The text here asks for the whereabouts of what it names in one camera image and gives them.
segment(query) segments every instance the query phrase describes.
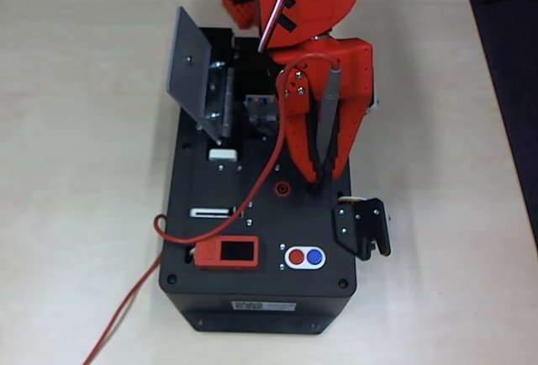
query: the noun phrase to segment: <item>blue button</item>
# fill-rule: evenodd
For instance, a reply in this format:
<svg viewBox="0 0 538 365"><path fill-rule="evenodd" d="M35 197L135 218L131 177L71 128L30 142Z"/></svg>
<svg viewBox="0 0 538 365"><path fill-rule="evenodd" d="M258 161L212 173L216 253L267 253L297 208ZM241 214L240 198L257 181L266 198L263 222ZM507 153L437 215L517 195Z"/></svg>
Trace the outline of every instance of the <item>blue button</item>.
<svg viewBox="0 0 538 365"><path fill-rule="evenodd" d="M321 263L323 256L321 255L321 251L319 251L318 249L312 249L306 255L306 259L309 261L310 264L317 265Z"/></svg>

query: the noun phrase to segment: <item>red wire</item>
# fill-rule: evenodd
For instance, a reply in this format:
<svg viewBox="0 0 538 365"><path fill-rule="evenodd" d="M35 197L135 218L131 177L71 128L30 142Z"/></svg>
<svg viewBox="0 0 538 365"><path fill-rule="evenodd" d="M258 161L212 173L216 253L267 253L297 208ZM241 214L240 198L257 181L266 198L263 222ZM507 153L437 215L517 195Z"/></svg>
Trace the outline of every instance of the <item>red wire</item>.
<svg viewBox="0 0 538 365"><path fill-rule="evenodd" d="M153 264L151 264L150 268L147 269L146 272L144 272L144 275L140 277L138 282L134 285L134 287L129 291L129 293L125 296L123 302L121 305L116 309L116 312L112 316L112 319L110 319L107 328L104 329L104 332L101 335L101 338L99 338L97 344L93 347L92 352L90 352L90 355L87 356L86 361L84 361L83 365L89 365L92 363L92 361L95 359L95 356L99 353L101 348L103 348L104 342L108 338L108 334L114 327L114 323L116 323L116 320L119 318L119 315L121 315L121 312L124 310L124 307L129 303L129 301L136 295L140 287L144 284L145 280L148 279L148 277L151 275L152 272L154 272L157 267L159 267L159 264L161 264L161 254L157 256Z"/></svg>
<svg viewBox="0 0 538 365"><path fill-rule="evenodd" d="M311 59L327 61L330 63L331 68L335 70L340 68L340 62L333 56L329 56L329 55L319 53L319 52L311 52L291 61L290 63L286 65L284 70L280 72L277 78L277 92L280 96L279 97L280 102L278 103L278 109L280 112L280 124L278 127L277 143L275 144L275 148L271 154L271 157L269 158L269 161L266 164L266 167L263 169L263 171L261 172L261 175L258 177L256 182L254 183L254 186L252 187L249 194L246 196L245 201L243 201L243 203L239 206L239 208L222 224L220 224L214 229L207 231L204 234L190 237L190 238L180 238L180 237L167 235L159 226L159 221L165 220L166 216L163 214L158 214L153 219L153 227L163 239L165 239L166 241L171 241L173 243L180 243L180 244L196 243L198 241L203 241L205 239L208 239L209 237L217 235L220 231L226 229L234 220L239 218L241 213L248 206L248 203L254 198L254 196L256 195L260 187L262 186L262 184L266 181L267 176L269 176L269 173L271 172L273 166L275 165L277 161L278 156L280 155L280 152L282 151L282 147L284 145L284 138L285 138L284 130L285 130L285 121L286 121L283 98L285 97L284 93L286 90L287 77L289 76L292 69L294 69L296 65L300 64L303 61L311 60ZM116 309L116 312L112 316L112 319L110 319L107 325L107 328L104 330L98 342L93 347L92 351L90 352L90 355L87 356L86 361L84 361L83 365L89 365L95 359L95 356L97 356L99 351L103 348L104 342L107 340L110 334L110 331L114 327L114 324L118 320L125 306L140 290L140 288L142 287L146 279L151 275L151 273L154 272L157 269L157 267L159 267L159 264L161 263L161 255L162 253L159 254L159 256L155 259L153 264L151 264L150 268L147 269L144 275L142 275L142 277L138 280L138 282L134 285L134 287L125 296L124 300L122 301L122 303L119 305L119 307Z"/></svg>

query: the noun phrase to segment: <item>gray hinged lid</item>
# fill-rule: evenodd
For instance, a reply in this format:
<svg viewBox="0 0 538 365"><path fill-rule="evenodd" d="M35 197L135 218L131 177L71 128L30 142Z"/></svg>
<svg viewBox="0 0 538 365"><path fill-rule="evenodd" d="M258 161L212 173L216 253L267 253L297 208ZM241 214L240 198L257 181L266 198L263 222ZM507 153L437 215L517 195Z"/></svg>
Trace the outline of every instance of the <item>gray hinged lid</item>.
<svg viewBox="0 0 538 365"><path fill-rule="evenodd" d="M166 91L217 142L219 133L205 118L211 50L211 44L202 30L185 9L179 8Z"/></svg>

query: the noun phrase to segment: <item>table surface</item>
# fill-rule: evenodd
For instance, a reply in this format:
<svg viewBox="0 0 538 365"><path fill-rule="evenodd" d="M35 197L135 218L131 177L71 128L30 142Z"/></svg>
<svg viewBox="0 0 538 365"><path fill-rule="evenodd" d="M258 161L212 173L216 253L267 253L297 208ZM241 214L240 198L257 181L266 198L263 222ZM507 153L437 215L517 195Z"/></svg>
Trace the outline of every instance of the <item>table surface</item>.
<svg viewBox="0 0 538 365"><path fill-rule="evenodd" d="M219 0L0 0L0 363L82 362L161 248L176 9ZM393 254L321 336L200 334L153 275L99 364L536 364L538 266L468 0L359 0L380 109L351 153Z"/></svg>

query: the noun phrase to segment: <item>metal bracket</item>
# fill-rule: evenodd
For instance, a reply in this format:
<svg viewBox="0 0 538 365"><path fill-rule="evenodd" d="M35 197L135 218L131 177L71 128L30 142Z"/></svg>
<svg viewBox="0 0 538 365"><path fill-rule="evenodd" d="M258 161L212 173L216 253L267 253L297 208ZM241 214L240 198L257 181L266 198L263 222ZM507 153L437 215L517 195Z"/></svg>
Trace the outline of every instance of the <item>metal bracket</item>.
<svg viewBox="0 0 538 365"><path fill-rule="evenodd" d="M360 260L370 260L376 245L379 254L390 255L388 215L378 198L345 202L333 208L336 242Z"/></svg>

